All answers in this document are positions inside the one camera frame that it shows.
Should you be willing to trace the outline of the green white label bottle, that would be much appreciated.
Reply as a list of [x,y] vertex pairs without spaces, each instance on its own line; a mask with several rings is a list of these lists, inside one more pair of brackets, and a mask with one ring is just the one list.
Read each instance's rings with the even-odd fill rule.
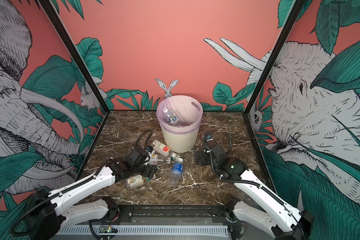
[[179,119],[174,111],[168,108],[163,108],[162,111],[164,113],[164,118],[169,125],[175,126],[178,123]]

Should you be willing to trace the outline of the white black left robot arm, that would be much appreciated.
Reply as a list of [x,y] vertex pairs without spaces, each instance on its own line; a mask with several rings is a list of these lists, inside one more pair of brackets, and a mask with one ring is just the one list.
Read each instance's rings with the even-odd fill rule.
[[68,226],[105,217],[110,210],[117,208],[110,197],[99,203],[79,205],[78,202],[133,175],[152,177],[157,170],[156,166],[148,163],[153,150],[152,147],[134,147],[123,158],[103,161],[95,173],[77,182],[50,192],[37,191],[32,195],[24,214],[10,227],[10,236],[49,240]]

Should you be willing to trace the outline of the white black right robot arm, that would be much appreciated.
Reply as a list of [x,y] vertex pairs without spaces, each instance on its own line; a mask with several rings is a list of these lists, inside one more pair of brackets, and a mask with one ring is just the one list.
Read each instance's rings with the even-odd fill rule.
[[275,240],[307,240],[312,233],[315,218],[309,211],[300,211],[268,188],[239,158],[228,157],[228,152],[210,134],[202,136],[203,157],[209,158],[214,175],[223,182],[232,183],[252,198],[261,209],[236,199],[230,210],[236,220],[247,222]]

